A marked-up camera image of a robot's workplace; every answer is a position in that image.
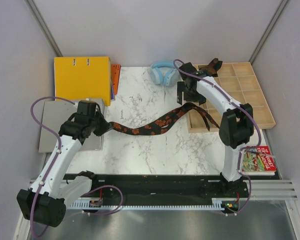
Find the black orange floral tie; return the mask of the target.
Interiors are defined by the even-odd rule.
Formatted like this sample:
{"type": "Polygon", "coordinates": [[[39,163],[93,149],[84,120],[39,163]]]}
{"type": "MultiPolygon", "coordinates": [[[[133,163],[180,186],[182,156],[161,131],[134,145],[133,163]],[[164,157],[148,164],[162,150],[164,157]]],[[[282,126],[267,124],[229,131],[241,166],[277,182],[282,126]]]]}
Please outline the black orange floral tie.
{"type": "Polygon", "coordinates": [[[131,128],[122,125],[117,122],[109,122],[109,130],[114,130],[119,133],[131,135],[131,136],[156,136],[165,134],[172,126],[189,111],[194,110],[202,117],[206,129],[210,131],[210,125],[208,122],[213,124],[218,129],[220,126],[212,118],[212,116],[204,110],[202,107],[195,105],[192,102],[186,102],[180,107],[177,107],[166,114],[162,115],[158,119],[138,128],[131,128]]]}

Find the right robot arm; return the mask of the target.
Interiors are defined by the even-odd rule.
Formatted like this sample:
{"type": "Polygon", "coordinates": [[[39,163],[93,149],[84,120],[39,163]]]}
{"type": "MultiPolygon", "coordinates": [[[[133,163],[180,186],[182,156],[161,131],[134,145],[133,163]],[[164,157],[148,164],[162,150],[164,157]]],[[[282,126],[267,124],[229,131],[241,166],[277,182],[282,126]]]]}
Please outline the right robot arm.
{"type": "Polygon", "coordinates": [[[204,117],[204,121],[218,128],[219,137],[225,145],[219,191],[223,196],[230,197],[242,180],[241,150],[250,141],[255,122],[252,106],[235,100],[216,82],[222,64],[221,60],[214,58],[209,64],[197,69],[190,62],[184,63],[179,59],[173,61],[182,78],[177,83],[177,102],[189,102],[195,107],[210,102],[221,115],[220,123],[208,117],[204,117]]]}

